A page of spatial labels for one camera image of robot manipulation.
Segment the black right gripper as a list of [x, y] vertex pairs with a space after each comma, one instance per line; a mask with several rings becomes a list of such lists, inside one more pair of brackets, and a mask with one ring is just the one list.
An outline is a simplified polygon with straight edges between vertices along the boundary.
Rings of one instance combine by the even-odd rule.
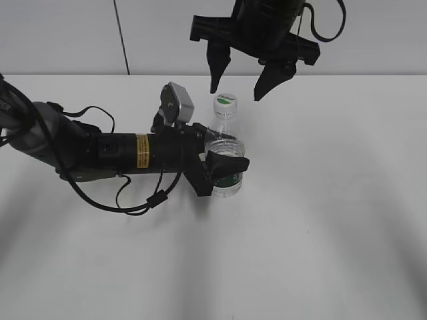
[[296, 63], [314, 65], [320, 46], [291, 32], [304, 1], [236, 1], [228, 17], [195, 15], [189, 39], [207, 41], [210, 93], [218, 90], [231, 61], [231, 50], [258, 59], [264, 66], [254, 87], [254, 101], [296, 74]]

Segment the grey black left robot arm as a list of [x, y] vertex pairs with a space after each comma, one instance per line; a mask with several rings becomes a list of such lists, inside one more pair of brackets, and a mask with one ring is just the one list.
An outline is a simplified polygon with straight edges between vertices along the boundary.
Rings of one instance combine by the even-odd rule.
[[163, 86], [161, 104], [150, 133], [104, 133], [78, 121], [87, 109], [66, 113], [53, 102], [25, 102], [16, 88], [1, 81], [1, 128], [12, 148], [55, 168], [76, 183], [120, 175], [184, 175], [197, 196], [211, 195], [214, 185], [245, 172], [248, 158], [221, 155], [205, 148], [209, 132], [190, 123], [194, 106], [186, 89]]

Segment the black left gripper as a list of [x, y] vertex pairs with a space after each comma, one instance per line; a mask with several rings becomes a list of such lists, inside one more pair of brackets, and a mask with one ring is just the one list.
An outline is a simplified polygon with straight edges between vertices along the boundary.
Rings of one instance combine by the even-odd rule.
[[149, 135], [149, 168], [154, 173], [159, 171], [176, 174], [165, 190], [167, 194], [171, 193], [180, 177], [184, 176], [198, 197], [209, 197], [214, 187], [210, 180], [217, 181], [246, 172], [250, 165], [250, 160], [246, 157], [220, 155], [213, 151], [207, 152], [204, 164], [199, 157], [205, 152], [204, 141], [222, 139], [236, 140], [237, 137], [220, 133], [197, 122], [180, 129], [166, 127], [159, 135]]

